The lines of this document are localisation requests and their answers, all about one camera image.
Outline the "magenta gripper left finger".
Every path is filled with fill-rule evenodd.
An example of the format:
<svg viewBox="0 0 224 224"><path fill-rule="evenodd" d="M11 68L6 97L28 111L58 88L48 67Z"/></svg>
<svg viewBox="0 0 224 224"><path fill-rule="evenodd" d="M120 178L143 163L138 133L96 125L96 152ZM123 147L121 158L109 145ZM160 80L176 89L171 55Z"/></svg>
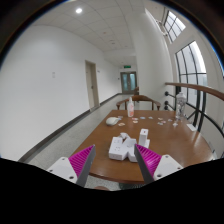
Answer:
<svg viewBox="0 0 224 224"><path fill-rule="evenodd" d="M96 149L92 145L69 158L59 158L47 171L78 186L84 187L95 156Z"/></svg>

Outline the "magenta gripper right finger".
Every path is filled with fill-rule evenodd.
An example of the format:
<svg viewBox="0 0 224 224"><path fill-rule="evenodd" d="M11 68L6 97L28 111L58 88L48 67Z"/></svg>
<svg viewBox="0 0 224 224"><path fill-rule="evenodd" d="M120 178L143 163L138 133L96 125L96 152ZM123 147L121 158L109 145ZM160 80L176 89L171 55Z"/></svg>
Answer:
<svg viewBox="0 0 224 224"><path fill-rule="evenodd" d="M138 144L134 146L134 154L146 184L182 169L182 166L170 155L159 155Z"/></svg>

